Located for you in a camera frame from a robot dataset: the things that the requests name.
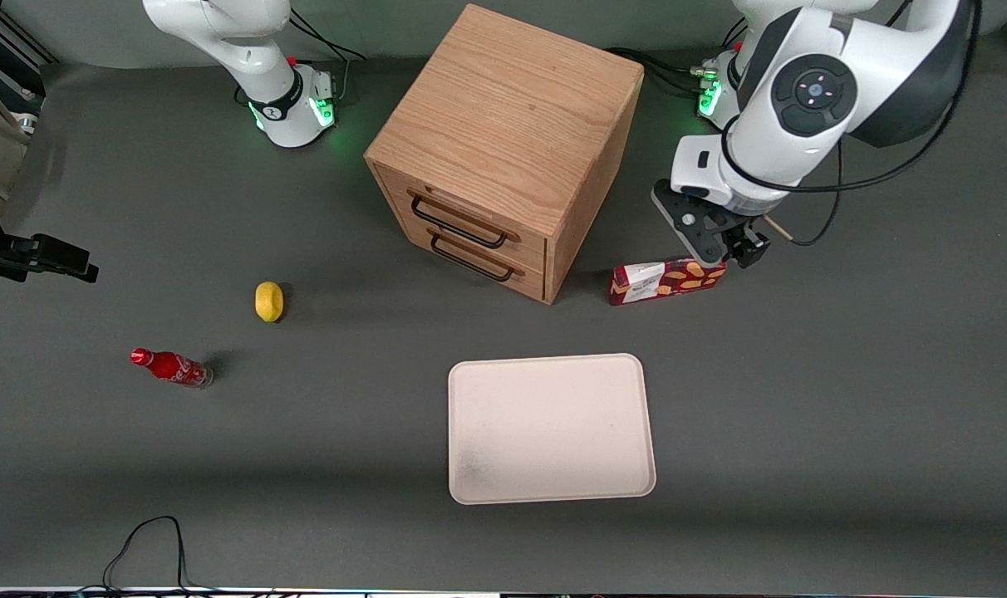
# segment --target plastic tray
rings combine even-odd
[[[624,498],[655,487],[633,355],[458,363],[448,410],[448,489],[462,504]]]

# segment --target red bottle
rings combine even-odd
[[[204,389],[214,378],[211,367],[206,364],[170,351],[154,353],[146,348],[135,348],[131,351],[131,362],[140,364],[163,382],[181,384],[192,389]]]

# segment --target white robotic arm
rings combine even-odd
[[[869,10],[876,5],[876,1],[878,0],[733,0],[736,10],[743,14],[746,34],[743,35],[739,51],[723,48],[719,55],[704,60],[701,67],[692,69],[694,76],[704,80],[702,84],[705,88],[696,114],[713,122],[719,129],[724,129],[739,114],[736,99],[739,81],[747,71],[747,63],[758,39],[762,37],[762,31],[780,15],[802,7],[822,8],[838,15],[852,15],[854,12]]]
[[[332,81],[290,64],[269,38],[290,20],[288,0],[143,0],[164,33],[223,64],[249,96],[257,126],[282,147],[311,143],[333,125]]]
[[[810,7],[769,23],[736,90],[739,117],[723,134],[683,137],[653,190],[693,257],[757,261],[768,242],[753,219],[815,190],[797,185],[844,134],[884,147],[936,125],[962,84],[979,5],[917,0],[905,31]]]

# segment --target lemon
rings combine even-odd
[[[256,315],[263,321],[283,317],[283,290],[275,283],[262,282],[256,287]]]

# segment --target black metal drawer handle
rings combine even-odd
[[[447,251],[440,249],[438,246],[436,246],[436,242],[439,241],[440,241],[440,235],[434,235],[434,239],[432,239],[430,242],[430,249],[434,251],[434,254],[439,255],[440,257],[444,258],[445,260],[453,264],[458,264],[460,266],[463,266],[463,268],[473,270],[473,272],[479,273],[479,275],[487,279],[495,280],[496,283],[498,282],[507,283],[507,281],[511,280],[511,275],[514,275],[515,273],[514,268],[509,268],[507,270],[507,273],[503,273],[503,275],[493,275],[493,273],[489,273],[488,270],[480,268],[480,266],[473,265],[472,263],[469,263],[466,260],[459,258],[457,255],[448,254]]]
[[[416,213],[416,216],[419,216],[423,220],[427,220],[427,222],[435,223],[436,226],[444,229],[444,231],[451,232],[451,234],[461,236],[461,238],[465,239],[466,241],[469,241],[470,243],[476,243],[477,245],[480,245],[481,247],[484,247],[484,249],[488,250],[498,250],[503,245],[503,242],[507,241],[507,234],[500,234],[500,238],[496,241],[488,241],[479,238],[479,236],[477,235],[470,235],[468,234],[468,232],[463,231],[463,229],[445,222],[445,220],[442,220],[440,218],[436,218],[436,216],[434,215],[429,215],[427,214],[427,212],[421,211],[419,209],[419,204],[422,201],[423,197],[421,197],[420,194],[416,194],[414,196],[414,199],[411,200],[411,210]]]

